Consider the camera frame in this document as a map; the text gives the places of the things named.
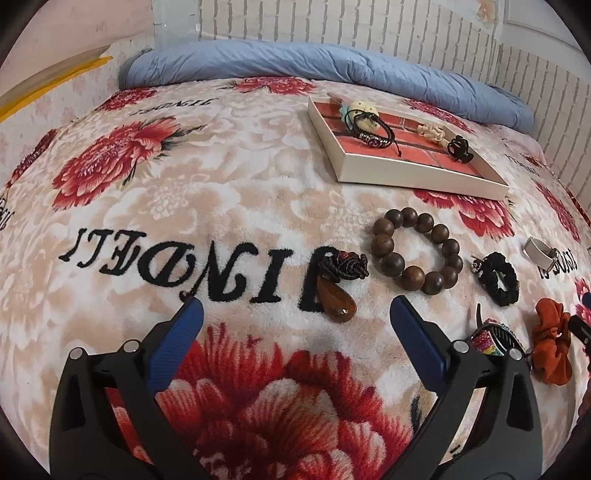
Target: brown bead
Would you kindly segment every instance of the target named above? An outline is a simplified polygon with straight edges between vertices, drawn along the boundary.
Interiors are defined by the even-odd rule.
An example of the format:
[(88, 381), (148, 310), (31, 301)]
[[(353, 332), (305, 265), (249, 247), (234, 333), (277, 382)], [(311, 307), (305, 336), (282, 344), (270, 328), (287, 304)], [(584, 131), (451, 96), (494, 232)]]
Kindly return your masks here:
[(457, 272), (453, 267), (446, 265), (441, 269), (441, 274), (445, 288), (452, 288), (457, 283)]
[(402, 272), (400, 283), (405, 290), (420, 290), (425, 283), (425, 272), (420, 267), (411, 265)]
[(382, 259), (382, 272), (389, 277), (397, 277), (404, 271), (404, 258), (402, 255), (392, 252)]
[(443, 275), (439, 272), (429, 272), (425, 275), (425, 283), (422, 290), (427, 295), (437, 295), (443, 290), (443, 284)]
[(460, 253), (460, 244), (454, 238), (448, 238), (441, 245), (441, 254), (447, 258), (450, 255), (457, 255)]
[(384, 218), (390, 220), (392, 222), (392, 225), (394, 225), (395, 229), (402, 227), (402, 222), (404, 221), (404, 218), (402, 217), (402, 212), (400, 210), (396, 210), (396, 208), (388, 210), (386, 212), (386, 215), (384, 215)]
[(462, 268), (464, 268), (464, 262), (460, 255), (450, 255), (445, 260), (445, 264), (448, 267), (452, 267), (458, 273), (460, 273), (462, 271)]
[(381, 233), (371, 240), (371, 251), (376, 257), (383, 257), (394, 250), (394, 240), (389, 235)]
[(429, 215), (428, 213), (422, 213), (418, 216), (415, 229), (419, 233), (427, 233), (431, 231), (434, 223), (435, 220), (433, 220), (433, 217), (431, 215)]
[(414, 208), (405, 207), (400, 213), (402, 213), (402, 218), (404, 218), (402, 226), (415, 226), (417, 224), (418, 215)]
[(335, 322), (348, 322), (357, 312), (357, 305), (342, 288), (324, 277), (316, 282), (318, 299), (324, 312)]
[(380, 218), (380, 220), (376, 220), (374, 223), (373, 232), (374, 235), (385, 233), (386, 235), (392, 236), (394, 233), (394, 225), (392, 225), (392, 222), (387, 218)]
[(442, 223), (438, 223), (436, 226), (433, 227), (433, 230), (431, 230), (431, 241), (434, 244), (442, 244), (448, 238), (449, 230)]

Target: blanket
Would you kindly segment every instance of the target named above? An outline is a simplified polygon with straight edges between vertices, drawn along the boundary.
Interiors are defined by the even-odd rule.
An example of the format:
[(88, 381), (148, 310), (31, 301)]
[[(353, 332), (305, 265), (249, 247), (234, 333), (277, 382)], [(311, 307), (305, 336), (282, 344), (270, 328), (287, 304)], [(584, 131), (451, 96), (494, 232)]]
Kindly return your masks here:
[[(447, 122), (511, 185), (504, 202), (340, 184), (306, 113), (328, 93)], [(428, 414), (418, 379), (389, 323), (405, 293), (426, 320), (463, 339), (483, 317), (531, 346), (542, 297), (591, 322), (589, 227), (531, 139), (478, 125), (368, 87), (294, 77), (188, 82), (117, 93), (49, 132), (15, 170), (0, 224), (0, 404), (48, 465), (57, 384), (68, 352), (117, 350), (168, 320), (182, 299), (204, 304), (205, 326), (168, 390), (163, 412), (218, 479), (377, 480)], [(465, 267), (434, 297), (406, 293), (370, 255), (371, 227), (411, 206), (444, 223)], [(559, 251), (549, 273), (522, 252), (536, 236)], [(441, 256), (412, 229), (396, 251), (425, 271)], [(342, 281), (358, 305), (336, 324), (321, 311), (309, 267), (327, 248), (366, 253), (369, 277)], [(496, 306), (468, 268), (499, 251), (519, 301)], [(534, 378), (548, 465), (564, 445), (587, 384), (577, 341), (573, 378)], [(135, 456), (149, 460), (117, 392), (110, 398)], [(477, 392), (446, 459), (461, 450)]]

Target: blue gripper pad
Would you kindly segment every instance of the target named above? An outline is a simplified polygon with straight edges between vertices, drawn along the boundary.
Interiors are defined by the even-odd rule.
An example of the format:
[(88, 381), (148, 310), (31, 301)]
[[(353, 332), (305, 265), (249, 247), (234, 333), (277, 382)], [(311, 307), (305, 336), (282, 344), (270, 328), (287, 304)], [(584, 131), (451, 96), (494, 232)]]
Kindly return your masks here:
[(437, 395), (445, 392), (449, 360), (444, 349), (450, 344), (445, 334), (437, 325), (425, 322), (404, 295), (392, 300), (390, 322), (425, 388)]
[(166, 337), (160, 342), (148, 362), (145, 385), (152, 395), (166, 390), (172, 382), (189, 347), (203, 327), (203, 304), (189, 300), (180, 310)]

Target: screw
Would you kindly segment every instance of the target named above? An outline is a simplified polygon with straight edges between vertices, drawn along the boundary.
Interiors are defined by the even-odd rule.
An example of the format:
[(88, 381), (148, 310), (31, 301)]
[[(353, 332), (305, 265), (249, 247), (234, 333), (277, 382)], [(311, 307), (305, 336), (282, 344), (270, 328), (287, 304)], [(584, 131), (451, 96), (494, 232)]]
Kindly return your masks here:
[(70, 351), (70, 358), (72, 360), (78, 360), (84, 354), (84, 349), (77, 346)]
[(137, 340), (127, 340), (123, 344), (123, 350), (127, 353), (137, 352), (139, 349), (139, 342)]
[(458, 353), (467, 353), (470, 347), (463, 340), (453, 342), (453, 349)]
[(509, 356), (513, 360), (521, 360), (523, 358), (523, 353), (521, 353), (517, 348), (512, 348), (509, 350)]

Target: black braided bracelet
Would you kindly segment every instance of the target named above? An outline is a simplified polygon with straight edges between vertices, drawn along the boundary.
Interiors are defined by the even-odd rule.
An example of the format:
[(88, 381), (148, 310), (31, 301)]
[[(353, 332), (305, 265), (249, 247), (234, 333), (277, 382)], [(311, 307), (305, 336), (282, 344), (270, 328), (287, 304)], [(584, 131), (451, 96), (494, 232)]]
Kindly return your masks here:
[[(499, 307), (506, 307), (519, 300), (517, 275), (503, 254), (491, 253), (484, 260), (476, 259), (472, 265), (474, 273), (478, 275), (478, 281)], [(501, 274), (501, 279), (507, 290), (499, 287), (497, 272)]]

